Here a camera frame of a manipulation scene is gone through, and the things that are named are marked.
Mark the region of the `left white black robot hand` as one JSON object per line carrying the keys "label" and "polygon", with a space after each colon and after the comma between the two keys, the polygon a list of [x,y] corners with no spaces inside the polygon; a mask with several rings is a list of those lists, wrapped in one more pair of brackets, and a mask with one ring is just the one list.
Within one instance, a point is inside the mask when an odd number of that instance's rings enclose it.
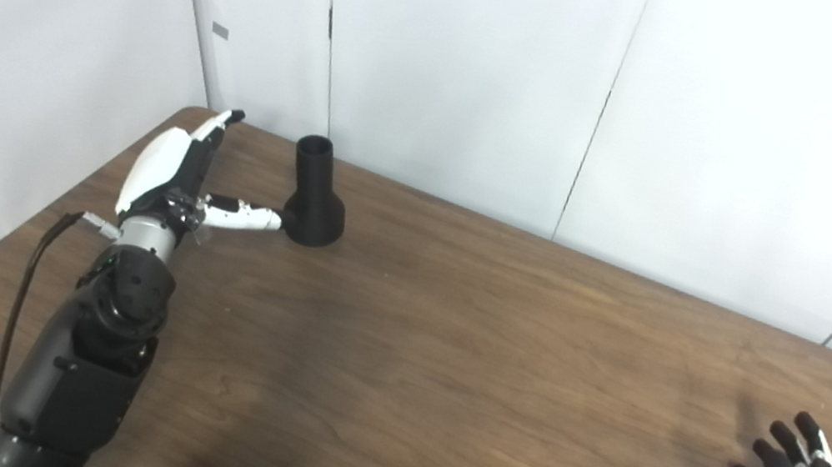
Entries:
{"label": "left white black robot hand", "polygon": [[283,212],[203,191],[227,129],[245,116],[242,110],[224,110],[193,131],[173,127],[151,139],[123,182],[114,211],[118,223],[150,218],[173,231],[176,239],[204,228],[281,230]]}

